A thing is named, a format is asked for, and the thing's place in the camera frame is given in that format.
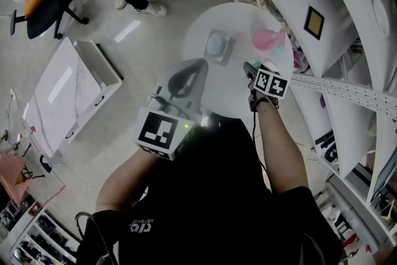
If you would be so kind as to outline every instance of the concrete floor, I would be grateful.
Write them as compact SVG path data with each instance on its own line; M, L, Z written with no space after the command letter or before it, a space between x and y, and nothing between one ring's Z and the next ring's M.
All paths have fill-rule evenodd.
M74 216L80 211L94 212L99 189L106 178L137 150L132 143L132 127L140 106L146 104L159 75L179 61L179 48L197 17L209 8L232 0L158 0L169 8L167 17L138 15L131 6L118 11L115 0L76 0L77 13L90 18L88 25L73 22L64 16L61 31L72 40L93 40L114 51L109 57L123 74L122 87L103 105L76 139L51 159L53 171L46 178L35 179L30 192L41 202L56 197L48 204L50 211L70 230L76 231ZM12 0L0 0L0 13L20 8ZM134 20L140 25L116 43L114 38ZM54 40L53 27L42 37L29 40L26 25L19 24L13 37L9 35L9 20L0 20L0 110L7 109L10 88L18 103L11 102L11 141L20 131L20 116L35 85L60 44ZM312 141L298 105L289 92L280 103L280 113L306 160L310 188L316 194L324 187L326 170L311 160ZM8 126L0 117L0 130ZM260 138L256 138L262 152ZM22 142L25 149L29 142ZM43 169L39 155L30 151L28 165L35 174Z

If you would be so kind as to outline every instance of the round white table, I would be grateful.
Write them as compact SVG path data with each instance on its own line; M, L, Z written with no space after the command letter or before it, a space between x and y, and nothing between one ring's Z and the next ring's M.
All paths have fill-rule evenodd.
M267 11L250 4L227 3L204 12L190 27L182 46L182 60L204 58L211 30L222 31L235 41L227 65L207 59L209 64L202 105L219 115L239 118L249 131L253 128L249 110L249 80L243 64L249 60L270 60L277 71L290 79L293 72L293 51L286 36L283 51L264 53L255 49L253 35L260 30L279 32L281 24Z

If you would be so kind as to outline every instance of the black and white marker cube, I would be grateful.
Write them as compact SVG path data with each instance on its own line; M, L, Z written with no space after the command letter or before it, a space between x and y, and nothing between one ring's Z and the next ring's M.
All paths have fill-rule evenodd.
M278 74L259 69L255 79L254 89L266 96L284 99L290 81Z
M135 143L148 153L174 160L195 122L141 107L134 127Z

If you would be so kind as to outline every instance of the white sneaker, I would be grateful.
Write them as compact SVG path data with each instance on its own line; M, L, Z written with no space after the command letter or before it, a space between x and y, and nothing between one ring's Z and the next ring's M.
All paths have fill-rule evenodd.
M126 5L127 5L127 2L125 0L116 0L116 3L114 6L116 7L116 9L122 10L122 9L124 9L124 7Z
M167 7L163 6L162 4L157 4L155 2L149 2L149 5L146 9L136 9L136 11L139 14L152 14L156 17L164 17L167 15Z

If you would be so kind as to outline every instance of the office chair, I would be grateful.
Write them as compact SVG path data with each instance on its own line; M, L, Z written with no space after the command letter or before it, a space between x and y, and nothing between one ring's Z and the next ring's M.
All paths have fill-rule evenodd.
M88 24L88 18L78 17L70 8L69 4L73 0L42 0L33 13L26 19L25 16L17 17L17 11L11 15L10 34L15 33L15 26L19 22L27 21L27 36L34 39L41 35L55 23L55 39L62 39L63 35L59 33L59 28L64 12L67 12L74 20L81 24Z

